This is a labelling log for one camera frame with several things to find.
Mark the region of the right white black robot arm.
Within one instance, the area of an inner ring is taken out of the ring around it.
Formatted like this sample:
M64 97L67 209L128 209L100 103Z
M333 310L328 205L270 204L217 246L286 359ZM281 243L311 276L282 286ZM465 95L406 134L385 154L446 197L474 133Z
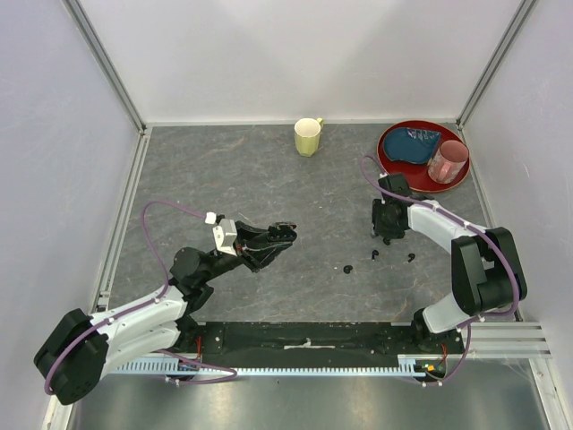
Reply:
M386 245L408 230L431 239L450 256L451 292L415 312L412 346L431 352L442 334L487 314L514 312L527 284L514 238L506 228L475 225L413 193L401 174L381 174L381 198L372 201L372 234Z

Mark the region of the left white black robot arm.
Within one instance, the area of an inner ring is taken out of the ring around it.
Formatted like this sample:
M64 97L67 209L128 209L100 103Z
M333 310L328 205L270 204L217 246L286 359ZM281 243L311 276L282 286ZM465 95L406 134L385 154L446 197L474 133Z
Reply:
M253 273L267 267L294 244L295 229L290 222L262 229L220 218L212 229L214 249L178 250L158 290L105 312L69 311L33 358L46 393L70 405L135 358L169 348L189 351L197 339L192 314L213 294L210 281L240 266Z

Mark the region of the black earbud charging case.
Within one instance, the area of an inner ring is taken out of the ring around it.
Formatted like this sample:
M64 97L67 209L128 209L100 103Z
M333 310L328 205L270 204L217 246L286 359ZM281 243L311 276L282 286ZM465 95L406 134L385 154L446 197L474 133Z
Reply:
M294 242L297 238L296 224L293 222L280 221L273 223L268 229L270 242Z

